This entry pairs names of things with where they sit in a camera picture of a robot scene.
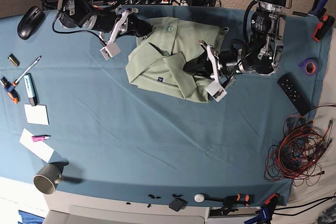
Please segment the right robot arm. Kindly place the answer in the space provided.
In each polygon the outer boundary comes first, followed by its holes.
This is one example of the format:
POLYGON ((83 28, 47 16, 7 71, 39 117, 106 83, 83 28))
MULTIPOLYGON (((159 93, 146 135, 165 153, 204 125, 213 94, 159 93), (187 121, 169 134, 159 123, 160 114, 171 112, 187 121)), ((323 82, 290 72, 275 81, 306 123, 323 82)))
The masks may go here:
POLYGON ((137 17, 137 8, 127 8, 120 11, 124 0, 114 0, 106 7, 95 6, 93 0, 59 0, 58 13, 52 23, 52 30, 57 34, 90 33, 97 37, 106 47, 108 42, 103 34, 110 33, 110 39, 115 41, 124 35, 136 37, 147 36, 152 32, 149 23, 137 17), (75 31, 58 31, 55 23, 59 20, 65 28, 75 31))

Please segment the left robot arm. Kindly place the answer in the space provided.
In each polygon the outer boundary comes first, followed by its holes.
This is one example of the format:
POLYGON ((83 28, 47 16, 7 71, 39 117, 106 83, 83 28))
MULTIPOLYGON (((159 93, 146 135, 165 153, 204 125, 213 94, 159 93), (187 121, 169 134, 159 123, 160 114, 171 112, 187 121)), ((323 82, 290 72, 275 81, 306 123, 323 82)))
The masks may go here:
POLYGON ((225 86, 238 74, 255 72, 269 76, 276 73, 286 25, 283 11, 291 4, 292 0, 252 0, 244 14, 244 39, 232 39, 227 51, 213 51, 214 63, 206 52, 190 60, 184 65, 184 72, 208 79, 214 79, 218 72, 219 77, 227 78, 225 86))

